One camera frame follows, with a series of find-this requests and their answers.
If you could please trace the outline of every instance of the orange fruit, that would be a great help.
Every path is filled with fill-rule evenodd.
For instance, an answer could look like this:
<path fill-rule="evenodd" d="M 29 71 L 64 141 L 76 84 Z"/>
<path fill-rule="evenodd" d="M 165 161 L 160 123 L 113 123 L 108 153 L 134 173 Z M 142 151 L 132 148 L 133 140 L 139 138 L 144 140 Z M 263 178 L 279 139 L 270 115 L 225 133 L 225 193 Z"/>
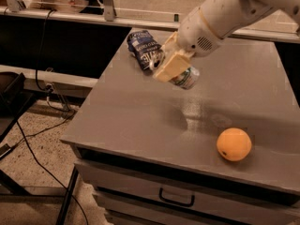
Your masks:
<path fill-rule="evenodd" d="M 217 138 L 217 150 L 229 161 L 244 159 L 251 147 L 251 139 L 244 130 L 239 128 L 226 129 Z"/>

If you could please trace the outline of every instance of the gray tabletop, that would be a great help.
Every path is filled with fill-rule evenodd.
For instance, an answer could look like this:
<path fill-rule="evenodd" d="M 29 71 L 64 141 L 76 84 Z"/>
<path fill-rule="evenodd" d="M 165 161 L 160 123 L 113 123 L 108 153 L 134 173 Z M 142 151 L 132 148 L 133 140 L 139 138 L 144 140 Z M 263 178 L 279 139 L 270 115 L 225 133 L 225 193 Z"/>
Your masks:
<path fill-rule="evenodd" d="M 159 43 L 170 33 L 150 31 Z M 123 43 L 61 138 L 105 153 L 300 194 L 300 109 L 271 42 L 227 39 L 185 91 L 144 74 Z M 225 128 L 254 145 L 242 161 L 217 151 Z"/>

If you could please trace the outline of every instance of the floor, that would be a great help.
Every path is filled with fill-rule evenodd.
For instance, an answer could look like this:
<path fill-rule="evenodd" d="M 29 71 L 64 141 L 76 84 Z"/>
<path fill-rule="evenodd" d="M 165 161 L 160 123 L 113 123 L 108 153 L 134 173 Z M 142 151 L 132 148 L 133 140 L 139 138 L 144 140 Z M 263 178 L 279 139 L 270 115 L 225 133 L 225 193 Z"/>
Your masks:
<path fill-rule="evenodd" d="M 20 119 L 20 125 L 26 135 L 37 133 L 64 121 L 62 112 L 50 108 L 44 100 L 38 100 Z M 76 159 L 68 145 L 59 141 L 60 136 L 68 126 L 65 124 L 45 131 L 34 138 L 29 138 L 29 144 L 37 160 L 53 173 L 65 186 L 71 176 L 73 162 Z M 22 138 L 18 127 L 14 127 L 5 140 L 10 146 Z M 22 142 L 12 153 L 0 160 L 0 168 L 12 179 L 25 187 L 60 187 L 33 160 L 25 142 Z M 85 184 L 79 176 L 74 189 L 74 196 L 81 204 L 90 225 L 107 225 L 103 216 L 104 209 L 98 207 L 92 197 L 92 187 Z M 61 199 L 0 197 L 0 224 L 53 225 L 61 207 Z M 65 224 L 85 224 L 84 216 L 79 206 L 72 200 Z"/>

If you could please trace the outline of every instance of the white drawer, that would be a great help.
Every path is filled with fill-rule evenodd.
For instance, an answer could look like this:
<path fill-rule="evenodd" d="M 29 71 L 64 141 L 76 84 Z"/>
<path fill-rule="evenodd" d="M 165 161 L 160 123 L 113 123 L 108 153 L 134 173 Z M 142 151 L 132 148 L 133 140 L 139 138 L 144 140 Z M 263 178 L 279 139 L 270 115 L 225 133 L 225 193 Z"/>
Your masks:
<path fill-rule="evenodd" d="M 99 162 L 75 163 L 85 183 L 249 224 L 288 224 L 296 209 Z"/>
<path fill-rule="evenodd" d="M 218 221 L 210 220 L 186 214 L 164 206 L 153 205 L 147 202 L 140 202 L 123 196 L 113 195 L 107 192 L 94 191 L 93 196 L 97 204 L 107 210 L 126 214 L 135 218 L 152 221 L 164 225 L 225 225 Z"/>

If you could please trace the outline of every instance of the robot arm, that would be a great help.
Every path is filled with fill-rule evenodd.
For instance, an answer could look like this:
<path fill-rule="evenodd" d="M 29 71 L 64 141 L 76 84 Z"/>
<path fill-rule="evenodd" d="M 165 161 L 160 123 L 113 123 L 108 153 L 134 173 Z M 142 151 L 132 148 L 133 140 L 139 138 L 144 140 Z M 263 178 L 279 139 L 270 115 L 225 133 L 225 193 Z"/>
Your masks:
<path fill-rule="evenodd" d="M 300 23 L 300 0 L 206 0 L 195 7 L 163 45 L 165 59 L 154 78 L 166 82 L 190 67 L 196 53 L 206 56 L 235 30 L 283 9 Z"/>

